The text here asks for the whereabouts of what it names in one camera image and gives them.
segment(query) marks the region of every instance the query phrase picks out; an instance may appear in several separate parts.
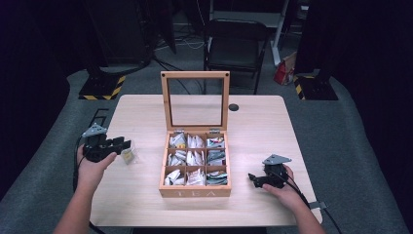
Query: black chair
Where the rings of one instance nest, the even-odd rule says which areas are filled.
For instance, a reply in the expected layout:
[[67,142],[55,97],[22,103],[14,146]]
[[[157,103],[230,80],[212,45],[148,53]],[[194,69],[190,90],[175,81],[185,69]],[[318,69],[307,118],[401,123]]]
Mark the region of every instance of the black chair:
[[253,89],[256,95],[269,36],[269,30],[261,22],[212,19],[204,33],[204,70],[250,72],[249,83],[253,87],[239,88]]

